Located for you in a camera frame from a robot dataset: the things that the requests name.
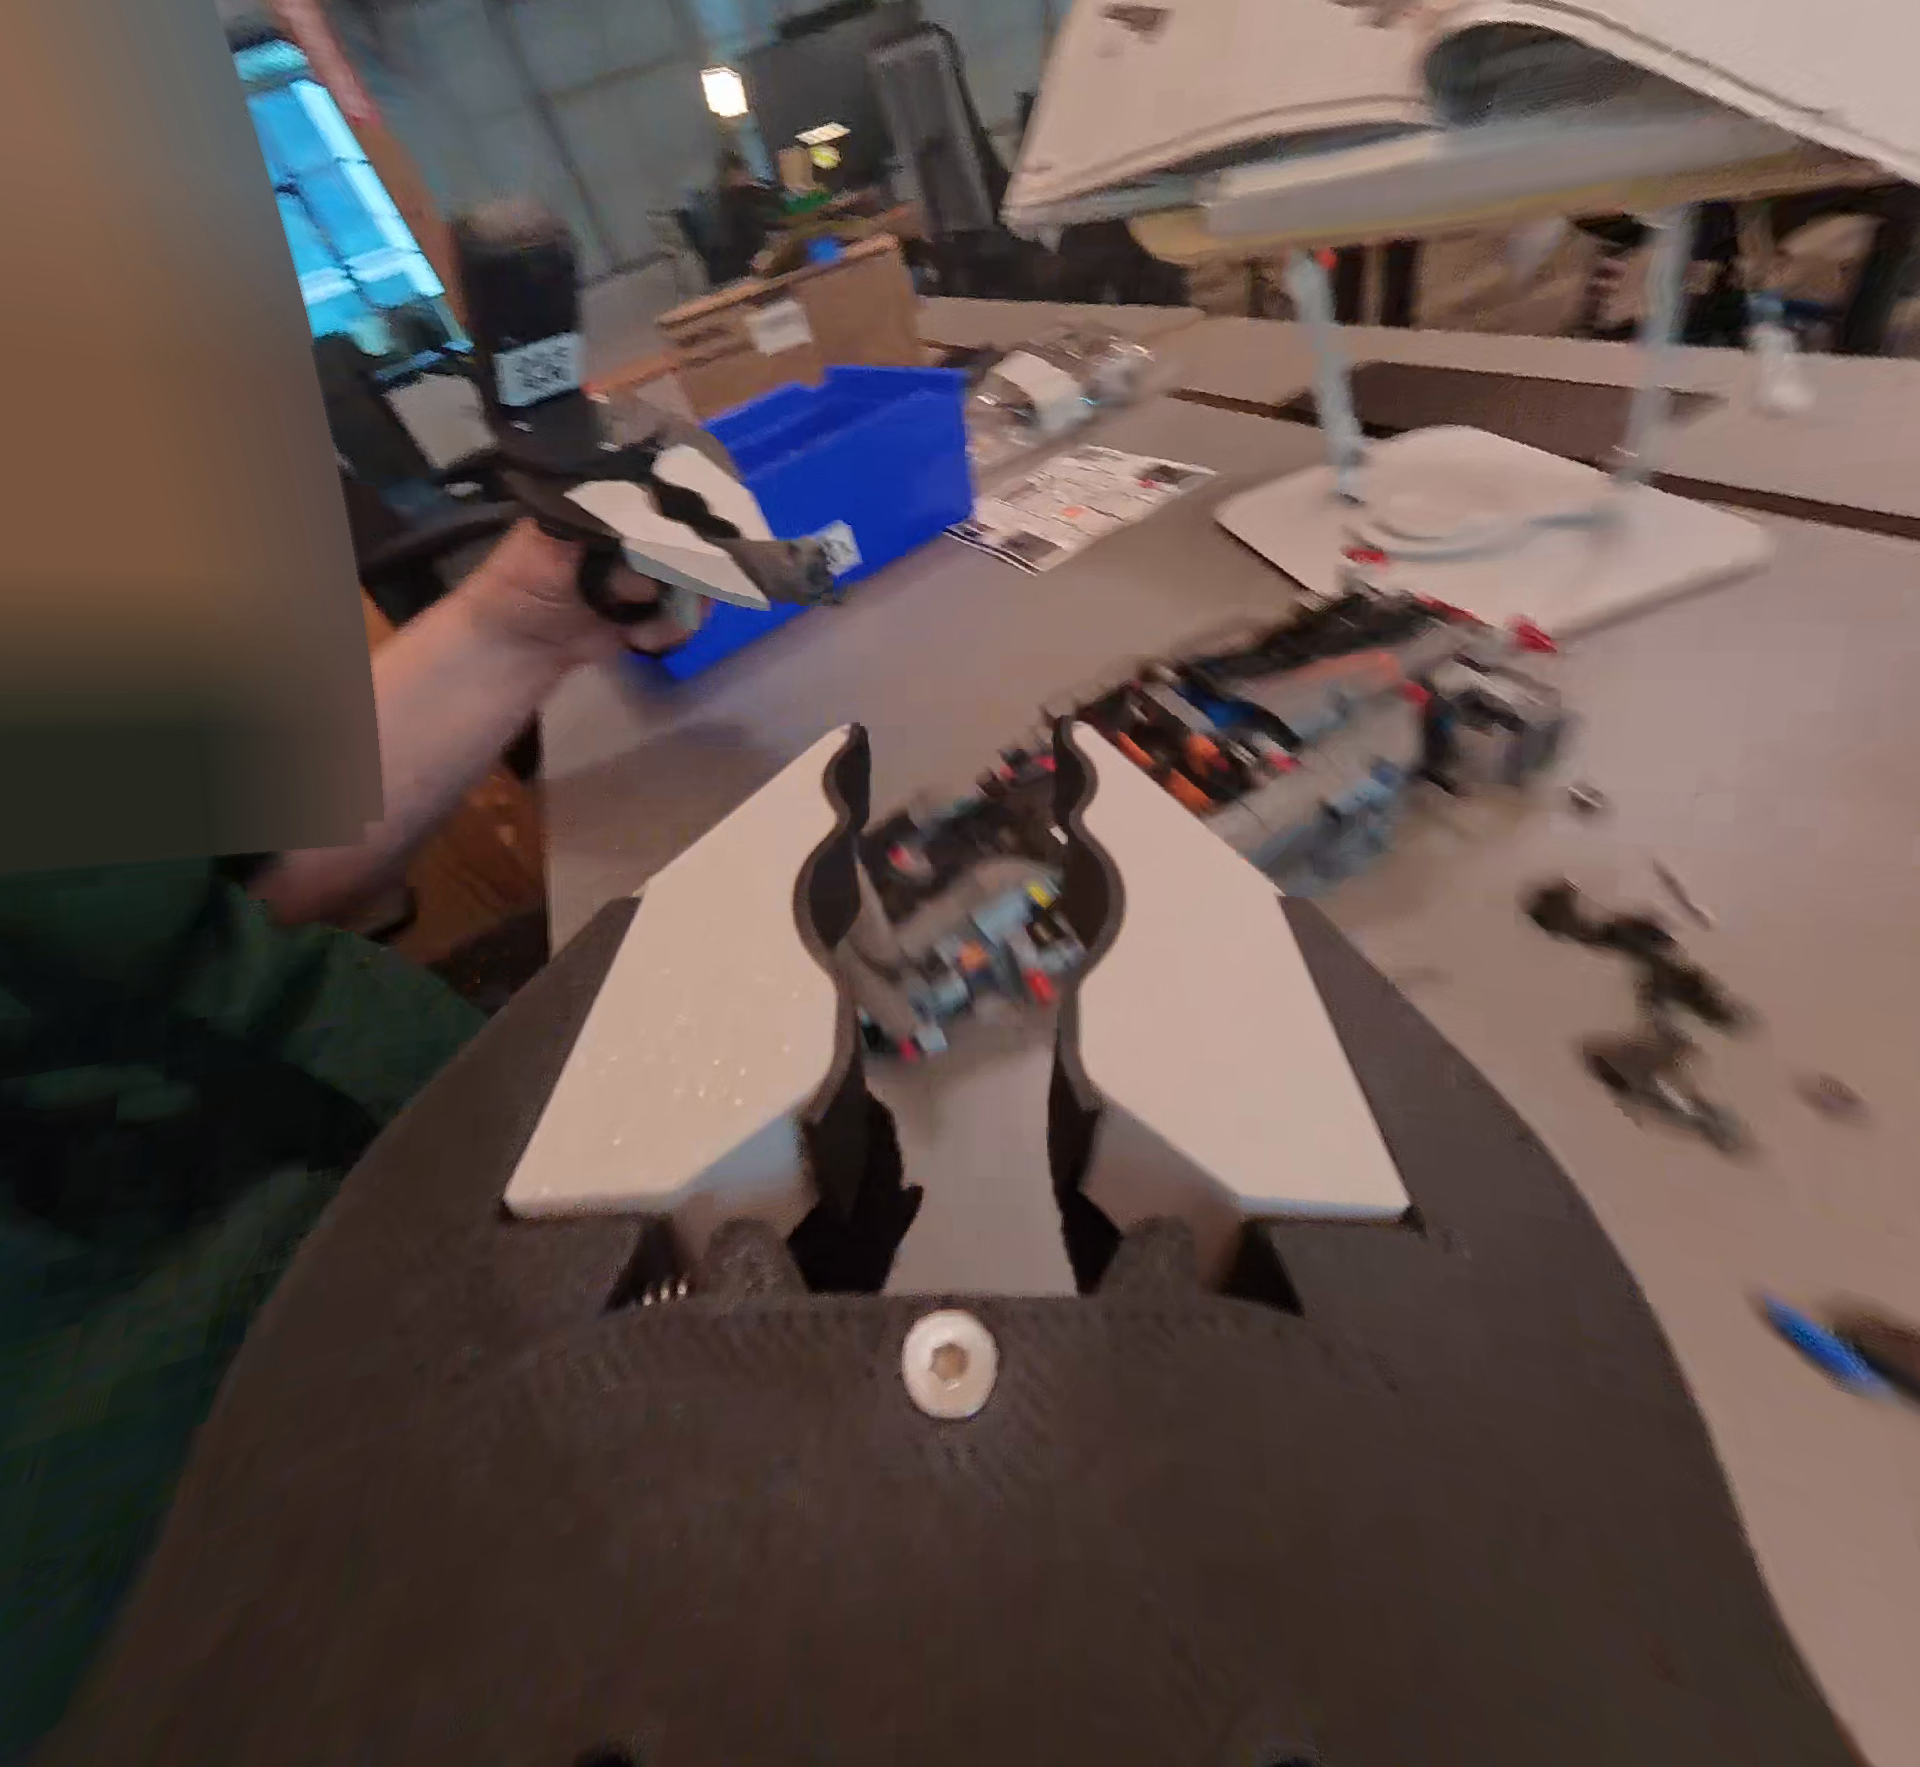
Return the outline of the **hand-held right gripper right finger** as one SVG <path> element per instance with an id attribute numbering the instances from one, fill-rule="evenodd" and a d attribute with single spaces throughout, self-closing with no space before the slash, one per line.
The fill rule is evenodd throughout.
<path id="1" fill-rule="evenodd" d="M 1260 1227 L 1400 1227 L 1415 1201 L 1282 889 L 1082 720 L 1052 727 L 1061 903 L 1048 1167 L 1072 1272 L 1148 1223 L 1234 1272 Z"/>

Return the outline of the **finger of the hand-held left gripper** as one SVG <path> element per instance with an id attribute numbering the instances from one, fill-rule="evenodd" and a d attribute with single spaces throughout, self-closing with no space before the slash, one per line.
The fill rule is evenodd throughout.
<path id="1" fill-rule="evenodd" d="M 654 509 L 709 546 L 770 544 L 755 496 L 705 444 L 654 444 Z"/>
<path id="2" fill-rule="evenodd" d="M 596 522 L 623 563 L 664 588 L 682 588 L 732 609 L 770 609 L 770 596 L 740 563 L 740 542 L 708 537 L 656 506 L 652 483 L 588 479 L 563 491 L 568 512 Z"/>

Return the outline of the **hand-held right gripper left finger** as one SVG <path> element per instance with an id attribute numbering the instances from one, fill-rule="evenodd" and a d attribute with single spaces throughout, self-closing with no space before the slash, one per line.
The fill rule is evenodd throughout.
<path id="1" fill-rule="evenodd" d="M 798 1272 L 895 1267 L 918 1192 L 845 966 L 870 784 L 867 727 L 838 725 L 647 880 L 507 1180 L 510 1219 L 642 1219 L 686 1261 L 755 1223 Z"/>

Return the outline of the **blue plastic parts bin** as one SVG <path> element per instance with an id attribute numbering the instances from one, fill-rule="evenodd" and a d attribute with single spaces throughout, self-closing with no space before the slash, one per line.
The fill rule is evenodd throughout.
<path id="1" fill-rule="evenodd" d="M 864 579 L 938 542 L 973 512 L 958 367 L 830 367 L 819 384 L 779 390 L 705 419 L 755 496 L 767 525 L 798 542 L 845 521 Z"/>

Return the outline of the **grey black lego spaceship model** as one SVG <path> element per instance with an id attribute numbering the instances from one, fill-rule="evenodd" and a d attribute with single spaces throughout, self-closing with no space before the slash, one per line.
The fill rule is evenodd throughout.
<path id="1" fill-rule="evenodd" d="M 1288 893 L 1388 850 L 1418 793 L 1529 788 L 1558 763 L 1558 647 L 1529 618 L 1351 582 L 1282 623 L 1148 658 L 1072 694 L 961 788 L 917 795 L 860 846 L 870 912 L 847 945 L 860 1029 L 935 1060 L 968 1022 L 1048 1011 L 1084 959 L 1064 909 L 1061 725 L 1084 725 L 1194 826 Z"/>

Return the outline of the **person's left forearm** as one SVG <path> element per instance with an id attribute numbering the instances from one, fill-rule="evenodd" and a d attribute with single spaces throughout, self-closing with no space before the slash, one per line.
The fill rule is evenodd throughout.
<path id="1" fill-rule="evenodd" d="M 372 658 L 382 810 L 343 846 L 265 863 L 252 896 L 285 928 L 348 927 L 397 889 L 418 849 L 502 761 L 560 683 L 539 643 L 468 579 Z"/>

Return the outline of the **clear bag with lego parts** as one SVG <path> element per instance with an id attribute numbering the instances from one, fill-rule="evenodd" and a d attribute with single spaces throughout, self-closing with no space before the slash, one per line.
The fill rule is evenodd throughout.
<path id="1" fill-rule="evenodd" d="M 999 440 L 1048 440 L 1101 412 L 1134 405 L 1160 357 L 1110 329 L 1052 329 L 995 350 L 973 379 L 968 431 Z"/>

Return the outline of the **lego sticker sheet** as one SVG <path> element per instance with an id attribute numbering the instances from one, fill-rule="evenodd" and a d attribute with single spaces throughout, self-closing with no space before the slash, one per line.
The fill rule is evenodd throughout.
<path id="1" fill-rule="evenodd" d="M 948 537 L 1025 575 L 1043 575 L 1214 479 L 1214 465 L 1189 459 L 1078 444 L 1012 483 L 978 491 Z"/>

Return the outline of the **black lego slope piece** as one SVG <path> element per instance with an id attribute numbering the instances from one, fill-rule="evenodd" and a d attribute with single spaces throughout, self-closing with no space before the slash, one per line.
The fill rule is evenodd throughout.
<path id="1" fill-rule="evenodd" d="M 1623 1113 L 1688 1130 L 1717 1157 L 1750 1157 L 1753 1141 L 1740 1113 L 1702 1088 L 1694 1054 L 1694 1035 L 1659 1019 L 1626 1033 L 1588 1035 L 1579 1044 L 1585 1071 Z"/>

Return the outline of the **black lego connector piece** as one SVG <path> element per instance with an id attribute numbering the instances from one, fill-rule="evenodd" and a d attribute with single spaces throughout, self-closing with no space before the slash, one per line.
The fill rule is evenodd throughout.
<path id="1" fill-rule="evenodd" d="M 1636 974 L 1641 1007 L 1663 1022 L 1688 1019 L 1721 1035 L 1740 1035 L 1753 1026 L 1753 1011 L 1645 912 L 1579 912 L 1572 939 L 1626 960 Z"/>

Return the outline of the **blue lego pin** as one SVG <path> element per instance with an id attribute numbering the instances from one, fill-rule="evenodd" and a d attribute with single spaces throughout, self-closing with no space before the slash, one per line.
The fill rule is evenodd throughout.
<path id="1" fill-rule="evenodd" d="M 1789 1299 L 1778 1299 L 1770 1293 L 1757 1298 L 1757 1314 L 1764 1326 L 1823 1382 L 1863 1395 L 1863 1399 L 1894 1399 L 1893 1378 L 1840 1329 L 1813 1319 L 1803 1309 L 1791 1309 Z"/>

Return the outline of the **person's left hand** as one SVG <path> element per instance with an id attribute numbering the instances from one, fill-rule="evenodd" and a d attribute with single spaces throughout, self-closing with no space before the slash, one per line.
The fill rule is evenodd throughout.
<path id="1" fill-rule="evenodd" d="M 620 571 L 620 601 L 642 605 L 640 623 L 612 623 L 593 611 L 581 588 L 585 546 L 520 521 L 490 554 L 464 579 L 481 624 L 515 647 L 539 650 L 554 667 L 588 667 L 623 650 L 661 658 L 692 639 L 709 605 L 682 588 L 654 588 Z"/>

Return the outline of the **cardboard box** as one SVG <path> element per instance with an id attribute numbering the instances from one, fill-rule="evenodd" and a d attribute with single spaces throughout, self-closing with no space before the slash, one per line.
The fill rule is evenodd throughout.
<path id="1" fill-rule="evenodd" d="M 692 296 L 656 314 L 656 336 L 700 419 L 819 384 L 830 367 L 928 364 L 918 293 L 889 232 Z"/>

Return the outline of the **large black screen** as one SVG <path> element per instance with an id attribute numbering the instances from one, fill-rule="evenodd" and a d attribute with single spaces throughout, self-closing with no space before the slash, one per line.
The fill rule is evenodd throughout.
<path id="1" fill-rule="evenodd" d="M 767 157 L 798 147 L 803 133 L 845 126 L 830 145 L 833 188 L 880 188 L 890 173 L 890 133 L 878 102 L 870 53 L 923 21 L 923 0 L 833 0 L 779 26 L 779 34 L 734 60 L 751 115 Z"/>

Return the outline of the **silver book stand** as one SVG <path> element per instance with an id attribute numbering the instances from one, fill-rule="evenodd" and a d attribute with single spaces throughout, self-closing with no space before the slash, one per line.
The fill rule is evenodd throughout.
<path id="1" fill-rule="evenodd" d="M 1313 354 L 1325 459 L 1216 506 L 1216 522 L 1288 579 L 1334 594 L 1351 575 L 1440 596 L 1485 623 L 1585 632 L 1757 571 L 1770 544 L 1731 512 L 1655 489 L 1670 423 L 1694 205 L 1795 195 L 1889 168 L 1728 109 L 1615 102 L 1558 115 L 1362 142 L 1214 177 L 1194 214 L 1148 214 L 1137 239 L 1173 260 L 1288 252 L 1288 293 Z M 1606 465 L 1469 423 L 1367 438 L 1314 246 L 1400 239 L 1458 221 L 1629 212 L 1655 246 L 1641 372 Z"/>

